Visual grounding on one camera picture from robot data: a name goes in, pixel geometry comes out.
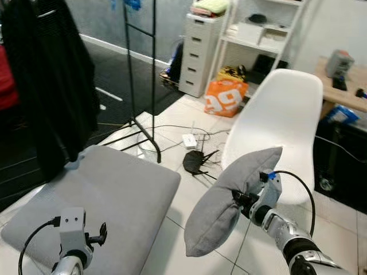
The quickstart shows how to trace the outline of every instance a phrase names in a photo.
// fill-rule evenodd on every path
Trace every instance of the orange plastic bag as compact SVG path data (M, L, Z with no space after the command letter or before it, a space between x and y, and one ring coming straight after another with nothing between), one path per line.
M248 84L239 81L212 81L206 91L204 111L211 115L233 117L243 100Z

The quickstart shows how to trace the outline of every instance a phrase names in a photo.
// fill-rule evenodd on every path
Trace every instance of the black coat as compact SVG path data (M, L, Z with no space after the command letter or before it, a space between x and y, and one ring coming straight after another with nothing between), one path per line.
M11 0L2 34L45 179L97 129L94 65L64 0Z

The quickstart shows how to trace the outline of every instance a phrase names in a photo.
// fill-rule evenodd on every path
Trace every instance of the wall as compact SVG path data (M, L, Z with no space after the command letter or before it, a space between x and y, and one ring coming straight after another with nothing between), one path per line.
M124 33L123 0L67 0L80 33L126 47ZM151 32L152 0L141 0L139 11L128 10L129 21ZM184 20L192 0L157 0L157 59L168 61L180 35L184 34ZM131 49L151 55L151 38L130 29Z
M293 68L312 73L318 57L334 49L347 50L356 64L367 65L366 15L367 1L312 0L287 52Z

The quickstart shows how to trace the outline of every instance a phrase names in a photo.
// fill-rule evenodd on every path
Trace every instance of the wooden table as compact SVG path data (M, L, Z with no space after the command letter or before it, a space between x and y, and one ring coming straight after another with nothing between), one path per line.
M357 89L362 88L367 93L367 67L354 65L346 77L346 87L348 91L333 88L333 79L326 76L326 57L320 57L315 75L323 83L323 98L325 102L322 106L320 119L324 118L336 104L367 112L367 99L356 97Z

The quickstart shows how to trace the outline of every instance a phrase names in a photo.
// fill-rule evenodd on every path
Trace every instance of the white chair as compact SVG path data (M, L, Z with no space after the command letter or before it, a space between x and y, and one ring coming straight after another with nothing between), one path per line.
M323 99L316 76L295 70L271 72L245 106L228 136L222 167L239 157L270 147L283 147L276 170L298 175L314 190L313 144ZM281 174L280 203L299 204L309 196L292 176Z

